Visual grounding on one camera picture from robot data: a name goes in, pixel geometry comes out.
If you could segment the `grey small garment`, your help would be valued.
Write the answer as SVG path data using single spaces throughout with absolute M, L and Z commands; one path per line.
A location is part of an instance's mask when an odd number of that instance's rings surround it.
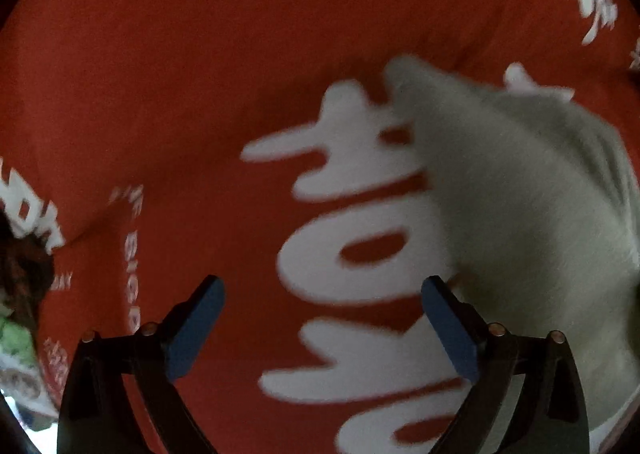
M 387 64 L 413 125 L 461 296 L 518 335 L 564 332 L 592 427 L 639 388 L 639 186 L 617 130 L 520 72 L 495 88 Z

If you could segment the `red printed bed cover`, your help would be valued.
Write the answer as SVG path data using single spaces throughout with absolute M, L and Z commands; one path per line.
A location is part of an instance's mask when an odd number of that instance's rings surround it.
M 567 92 L 639 185 L 629 0 L 20 0 L 1 30 L 1 205 L 55 277 L 60 405 L 82 333 L 133 334 L 209 274 L 180 396 L 221 453 L 429 453 L 470 386 L 420 288 L 460 284 L 385 70 Z

